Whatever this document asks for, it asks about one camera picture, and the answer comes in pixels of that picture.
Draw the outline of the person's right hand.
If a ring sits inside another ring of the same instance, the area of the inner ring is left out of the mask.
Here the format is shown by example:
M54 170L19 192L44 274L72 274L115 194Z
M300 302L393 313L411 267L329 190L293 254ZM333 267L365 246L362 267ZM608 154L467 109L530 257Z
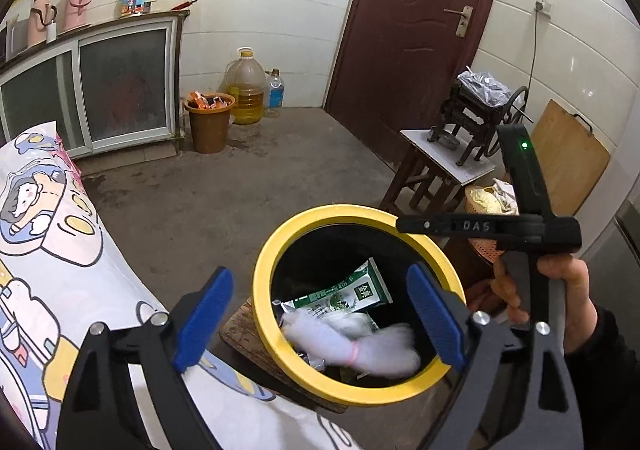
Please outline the person's right hand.
M537 271L549 280L551 305L549 319L558 314L564 322L563 348L568 355L577 352L596 330L598 313L590 298L586 263L571 254L548 255L537 262ZM504 257L494 263L494 276L469 289L469 310L491 312L504 308L513 324L529 322L530 307L520 291L524 280L514 280Z

